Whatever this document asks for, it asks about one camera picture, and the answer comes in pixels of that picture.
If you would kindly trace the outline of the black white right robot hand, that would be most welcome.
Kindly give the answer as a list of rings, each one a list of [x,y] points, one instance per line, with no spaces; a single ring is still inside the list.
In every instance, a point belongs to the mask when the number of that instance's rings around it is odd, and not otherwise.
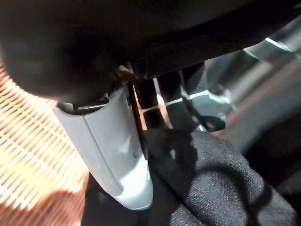
[[[204,62],[263,41],[300,13],[298,0],[3,0],[0,56],[26,92],[55,114],[91,174],[130,210],[153,185],[134,98],[136,84],[178,76],[182,102],[206,131],[225,128],[204,106],[231,105],[187,78]]]

